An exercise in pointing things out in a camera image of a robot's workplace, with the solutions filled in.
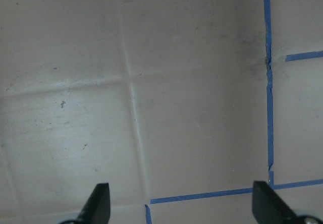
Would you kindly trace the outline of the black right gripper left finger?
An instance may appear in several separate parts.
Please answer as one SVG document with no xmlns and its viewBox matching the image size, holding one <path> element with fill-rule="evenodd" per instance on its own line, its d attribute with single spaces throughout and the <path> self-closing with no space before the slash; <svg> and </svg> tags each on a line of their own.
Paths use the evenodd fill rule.
<svg viewBox="0 0 323 224">
<path fill-rule="evenodd" d="M 111 216 L 108 183 L 97 184 L 76 218 L 76 223 L 107 224 Z"/>
</svg>

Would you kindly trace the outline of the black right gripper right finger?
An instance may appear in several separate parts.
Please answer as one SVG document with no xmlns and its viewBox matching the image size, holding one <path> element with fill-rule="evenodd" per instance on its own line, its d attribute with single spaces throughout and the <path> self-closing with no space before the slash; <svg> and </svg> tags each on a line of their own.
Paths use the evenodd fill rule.
<svg viewBox="0 0 323 224">
<path fill-rule="evenodd" d="M 303 223 L 303 218 L 264 181 L 253 182 L 252 214 L 259 224 Z"/>
</svg>

